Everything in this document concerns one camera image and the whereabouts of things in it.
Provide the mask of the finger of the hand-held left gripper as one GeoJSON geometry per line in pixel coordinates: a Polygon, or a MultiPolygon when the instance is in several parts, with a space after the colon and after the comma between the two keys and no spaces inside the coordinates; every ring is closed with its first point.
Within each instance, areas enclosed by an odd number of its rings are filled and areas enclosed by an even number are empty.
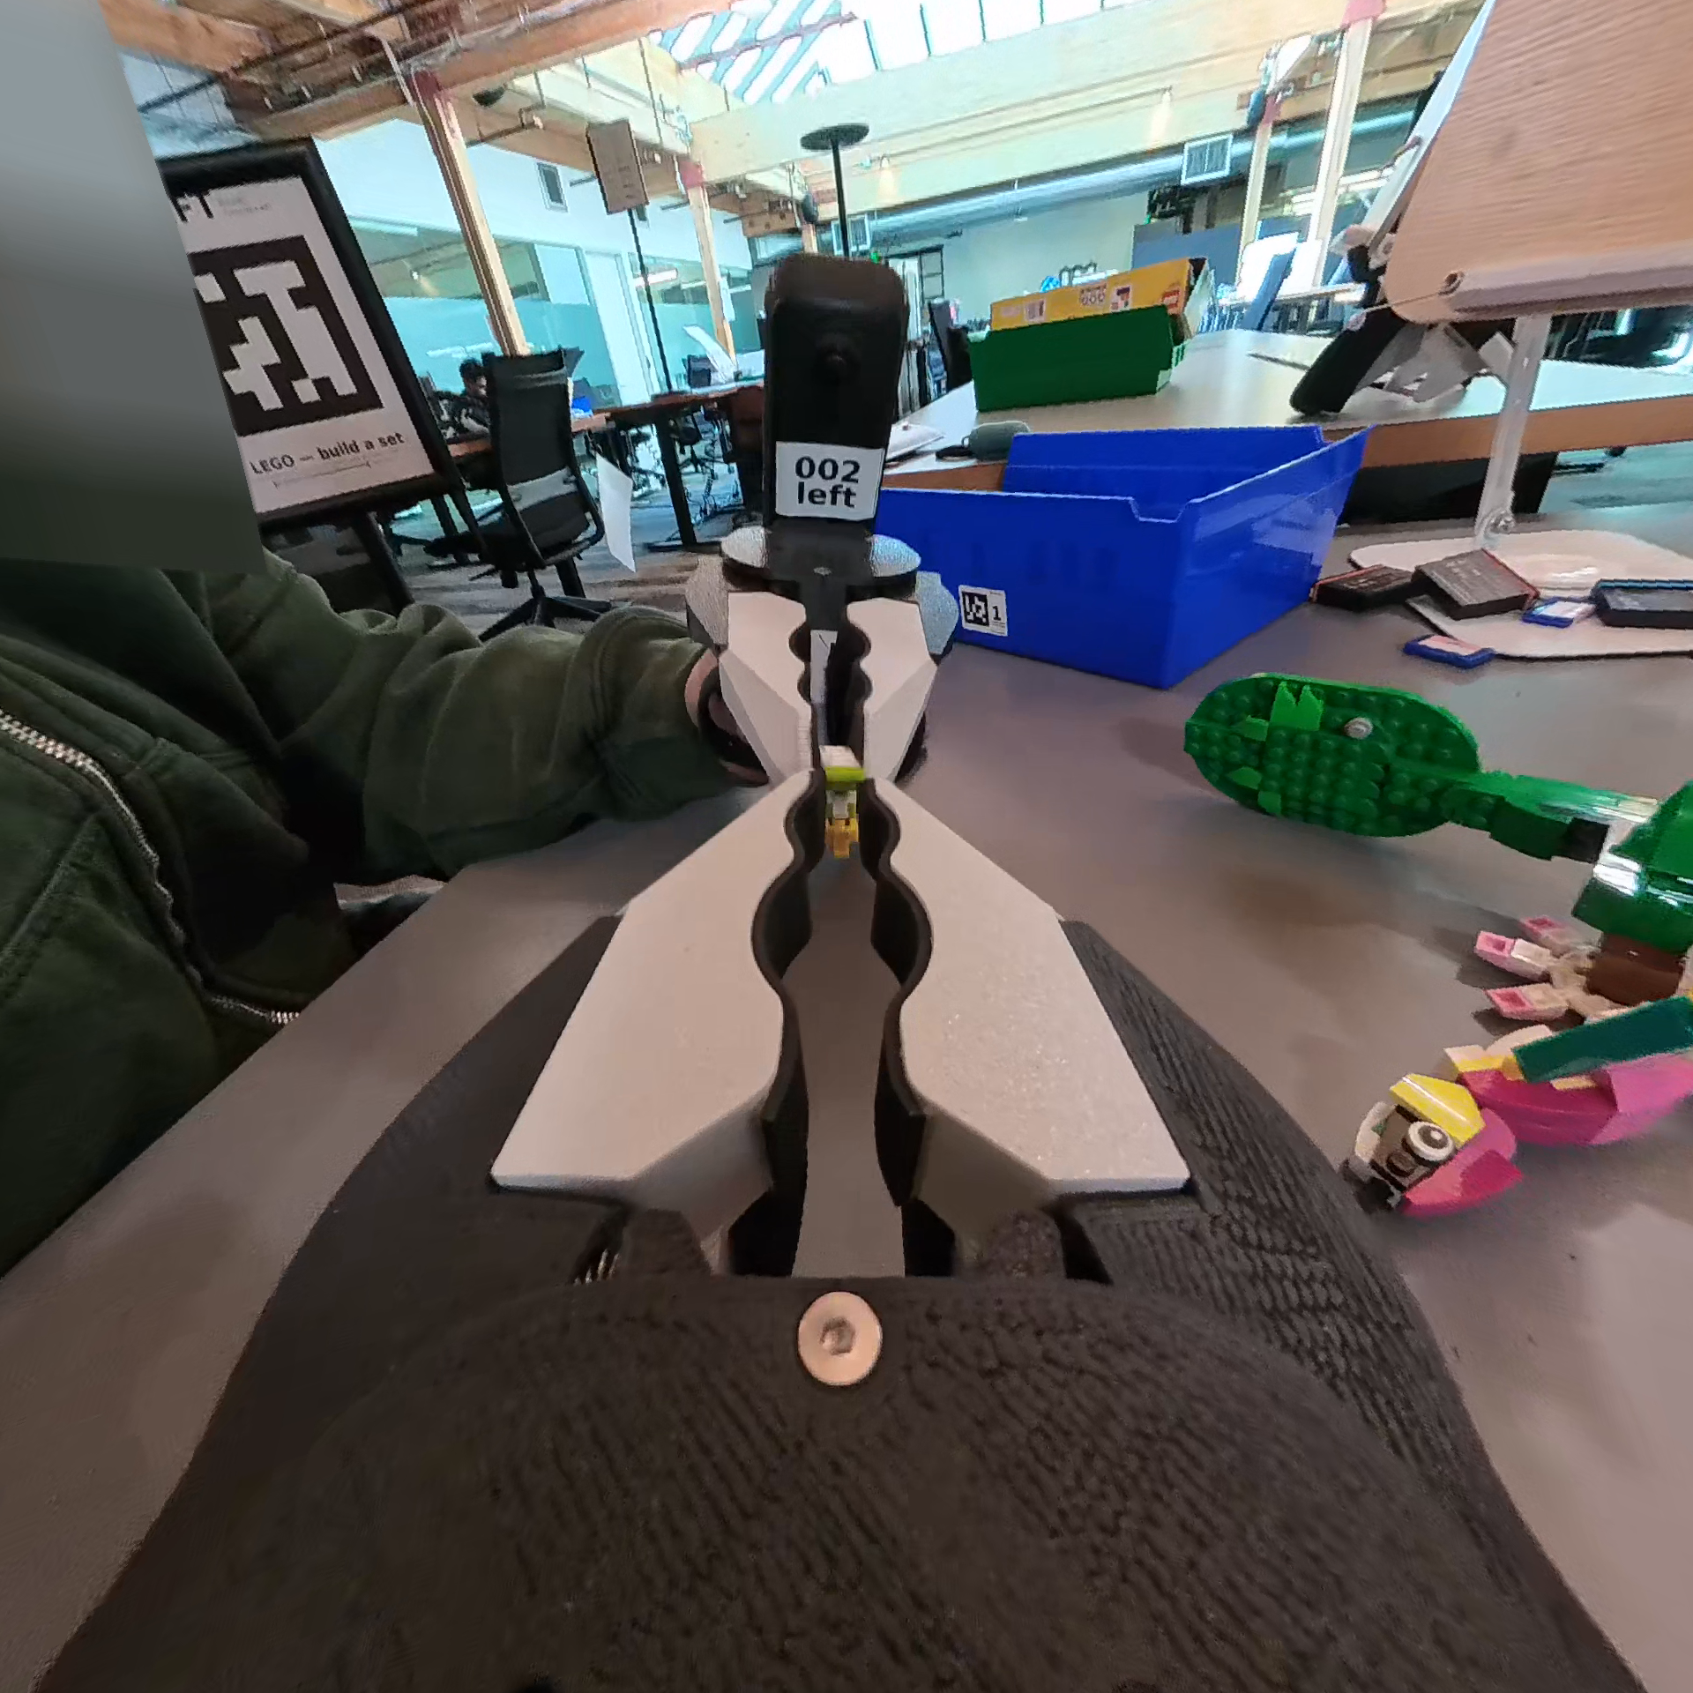
{"type": "Polygon", "coordinates": [[[774,785],[817,765],[811,646],[803,605],[768,591],[731,593],[721,694],[774,785]]]}
{"type": "Polygon", "coordinates": [[[833,741],[868,778],[899,774],[926,720],[939,663],[914,599],[859,599],[833,646],[833,741]]]}

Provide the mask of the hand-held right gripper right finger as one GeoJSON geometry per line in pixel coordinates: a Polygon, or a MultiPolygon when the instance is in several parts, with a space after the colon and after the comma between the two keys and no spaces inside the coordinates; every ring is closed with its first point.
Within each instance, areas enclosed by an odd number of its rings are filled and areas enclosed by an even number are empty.
{"type": "Polygon", "coordinates": [[[903,1270],[944,1278],[1021,1214],[1183,1192],[1189,1163],[1067,921],[886,778],[862,790],[882,1022],[876,1148],[903,1270]]]}

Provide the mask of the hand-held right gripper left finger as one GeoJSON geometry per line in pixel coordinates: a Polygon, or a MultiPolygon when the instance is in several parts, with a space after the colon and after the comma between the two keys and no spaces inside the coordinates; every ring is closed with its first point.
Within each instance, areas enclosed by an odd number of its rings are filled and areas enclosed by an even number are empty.
{"type": "Polygon", "coordinates": [[[630,900],[494,1159],[507,1192],[684,1215],[786,1278],[808,1088],[784,978],[812,936],[827,781],[779,781],[630,900]]]}

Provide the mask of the small yellow green lego piece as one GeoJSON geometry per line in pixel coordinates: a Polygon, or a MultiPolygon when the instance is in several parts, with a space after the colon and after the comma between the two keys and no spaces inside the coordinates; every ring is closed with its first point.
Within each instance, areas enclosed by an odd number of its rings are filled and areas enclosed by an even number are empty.
{"type": "Polygon", "coordinates": [[[818,748],[823,774],[823,836],[836,861],[855,856],[862,839],[859,802],[868,769],[857,752],[839,744],[818,748]]]}

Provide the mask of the yellow lego box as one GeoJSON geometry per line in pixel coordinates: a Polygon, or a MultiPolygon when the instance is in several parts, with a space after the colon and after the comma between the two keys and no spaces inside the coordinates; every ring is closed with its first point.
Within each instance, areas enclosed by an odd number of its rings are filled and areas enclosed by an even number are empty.
{"type": "Polygon", "coordinates": [[[1009,333],[1157,306],[1174,319],[1177,339],[1183,339],[1196,333],[1193,315],[1204,319],[1212,287],[1214,274],[1206,260],[1161,260],[994,303],[989,315],[989,330],[1009,333]]]}

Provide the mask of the green lego leaf build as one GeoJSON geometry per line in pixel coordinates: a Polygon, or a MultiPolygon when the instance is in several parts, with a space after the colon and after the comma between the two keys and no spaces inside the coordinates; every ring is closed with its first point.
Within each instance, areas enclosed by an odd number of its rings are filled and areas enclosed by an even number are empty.
{"type": "Polygon", "coordinates": [[[1538,861],[1594,862],[1659,810],[1651,796],[1485,768],[1471,730],[1421,694],[1302,675],[1212,690],[1183,748],[1245,810],[1365,839],[1453,825],[1538,861]]]}

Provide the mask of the loose pink lego pieces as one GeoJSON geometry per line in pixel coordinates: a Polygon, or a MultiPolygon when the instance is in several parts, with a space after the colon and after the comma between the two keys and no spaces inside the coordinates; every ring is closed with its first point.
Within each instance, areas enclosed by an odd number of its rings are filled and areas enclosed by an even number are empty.
{"type": "Polygon", "coordinates": [[[1579,1014],[1593,950],[1569,921],[1531,916],[1517,933],[1480,928],[1471,954],[1492,978],[1485,1003],[1510,1023],[1554,1023],[1579,1014]]]}

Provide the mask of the pink and yellow lego build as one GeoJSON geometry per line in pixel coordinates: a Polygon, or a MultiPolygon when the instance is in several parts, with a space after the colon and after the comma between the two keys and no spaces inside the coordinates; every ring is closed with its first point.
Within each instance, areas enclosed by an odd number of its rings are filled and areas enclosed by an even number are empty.
{"type": "Polygon", "coordinates": [[[1522,1180],[1519,1151],[1588,1151],[1654,1129],[1692,1096],[1690,993],[1569,1030],[1452,1047],[1448,1070],[1391,1085],[1340,1172],[1362,1207],[1436,1219],[1522,1180]]]}

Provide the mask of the green and brown lego tree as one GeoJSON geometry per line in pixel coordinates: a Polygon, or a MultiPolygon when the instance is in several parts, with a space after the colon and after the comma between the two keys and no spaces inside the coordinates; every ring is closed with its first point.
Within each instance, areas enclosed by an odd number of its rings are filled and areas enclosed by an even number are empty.
{"type": "Polygon", "coordinates": [[[1682,993],[1692,950],[1692,784],[1607,845],[1573,906],[1599,936],[1587,990],[1620,1007],[1682,993]]]}

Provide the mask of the person's left hand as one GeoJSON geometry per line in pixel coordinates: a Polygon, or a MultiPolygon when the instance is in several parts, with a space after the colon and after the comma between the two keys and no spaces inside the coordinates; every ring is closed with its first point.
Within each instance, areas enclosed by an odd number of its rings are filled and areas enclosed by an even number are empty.
{"type": "Polygon", "coordinates": [[[684,697],[697,734],[732,781],[764,785],[771,776],[734,717],[714,650],[704,648],[690,669],[684,697]]]}

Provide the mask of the black floor lamp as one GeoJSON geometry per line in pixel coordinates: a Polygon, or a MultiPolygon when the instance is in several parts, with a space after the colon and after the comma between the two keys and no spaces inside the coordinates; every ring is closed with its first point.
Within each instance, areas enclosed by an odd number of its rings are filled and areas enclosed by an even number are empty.
{"type": "Polygon", "coordinates": [[[845,191],[845,151],[865,143],[871,134],[871,124],[862,118],[835,121],[808,128],[800,137],[800,146],[812,155],[829,155],[835,182],[835,222],[839,238],[839,256],[842,260],[878,261],[869,245],[857,245],[853,234],[853,218],[845,191]]]}

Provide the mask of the green plastic bin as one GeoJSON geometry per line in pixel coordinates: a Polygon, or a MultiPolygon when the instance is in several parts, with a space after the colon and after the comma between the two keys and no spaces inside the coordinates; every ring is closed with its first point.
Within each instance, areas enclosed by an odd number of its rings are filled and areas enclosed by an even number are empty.
{"type": "Polygon", "coordinates": [[[969,344],[972,386],[983,413],[1147,397],[1169,385],[1187,343],[1164,304],[989,330],[969,344]]]}

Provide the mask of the blue plastic bin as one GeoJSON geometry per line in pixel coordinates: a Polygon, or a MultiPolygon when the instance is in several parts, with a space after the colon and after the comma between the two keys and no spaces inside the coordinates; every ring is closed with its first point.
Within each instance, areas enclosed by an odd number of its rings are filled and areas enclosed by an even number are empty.
{"type": "Polygon", "coordinates": [[[1024,434],[999,492],[890,482],[959,643],[1169,690],[1308,600],[1369,432],[1024,434]]]}

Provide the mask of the hanging ceiling sign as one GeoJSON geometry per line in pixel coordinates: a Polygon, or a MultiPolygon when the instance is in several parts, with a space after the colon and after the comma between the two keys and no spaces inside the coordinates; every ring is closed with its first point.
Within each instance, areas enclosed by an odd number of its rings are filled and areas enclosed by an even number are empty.
{"type": "Polygon", "coordinates": [[[650,204],[643,146],[630,118],[589,123],[584,127],[584,144],[606,211],[614,218],[643,211],[650,204]]]}

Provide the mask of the black mesh office chair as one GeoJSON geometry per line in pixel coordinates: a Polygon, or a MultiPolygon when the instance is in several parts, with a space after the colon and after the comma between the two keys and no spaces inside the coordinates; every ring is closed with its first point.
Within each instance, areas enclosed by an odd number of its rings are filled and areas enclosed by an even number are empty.
{"type": "Polygon", "coordinates": [[[579,561],[606,537],[606,521],[579,463],[564,357],[493,354],[483,369],[500,510],[481,526],[481,549],[507,586],[526,582],[529,599],[481,639],[600,620],[615,605],[586,596],[579,561]]]}

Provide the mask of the black oblong device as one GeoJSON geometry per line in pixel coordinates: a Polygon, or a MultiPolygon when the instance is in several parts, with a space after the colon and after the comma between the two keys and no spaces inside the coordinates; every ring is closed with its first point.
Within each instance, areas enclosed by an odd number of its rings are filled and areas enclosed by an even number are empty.
{"type": "Polygon", "coordinates": [[[1290,411],[1301,419],[1337,416],[1354,392],[1403,362],[1423,334],[1425,325],[1407,322],[1389,306],[1354,313],[1294,385],[1290,411]]]}

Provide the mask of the marker sign on easel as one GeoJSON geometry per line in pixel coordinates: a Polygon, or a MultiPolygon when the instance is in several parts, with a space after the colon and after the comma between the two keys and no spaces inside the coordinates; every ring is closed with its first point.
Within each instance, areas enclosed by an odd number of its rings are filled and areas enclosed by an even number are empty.
{"type": "Polygon", "coordinates": [[[260,524],[447,493],[452,455],[315,143],[157,171],[260,524]]]}

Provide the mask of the person's green jacket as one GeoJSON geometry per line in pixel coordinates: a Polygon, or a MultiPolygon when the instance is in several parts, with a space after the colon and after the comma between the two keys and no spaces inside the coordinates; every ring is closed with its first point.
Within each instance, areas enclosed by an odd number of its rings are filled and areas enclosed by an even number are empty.
{"type": "Polygon", "coordinates": [[[371,947],[384,709],[476,636],[237,576],[4,565],[3,1263],[13,1270],[371,947]]]}

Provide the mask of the wooden tilting board stand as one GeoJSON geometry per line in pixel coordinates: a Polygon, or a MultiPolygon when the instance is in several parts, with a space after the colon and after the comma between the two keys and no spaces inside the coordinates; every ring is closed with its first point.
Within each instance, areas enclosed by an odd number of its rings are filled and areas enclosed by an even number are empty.
{"type": "Polygon", "coordinates": [[[1692,4],[1497,2],[1385,270],[1411,325],[1513,321],[1473,546],[1513,493],[1552,319],[1692,300],[1692,4]]]}

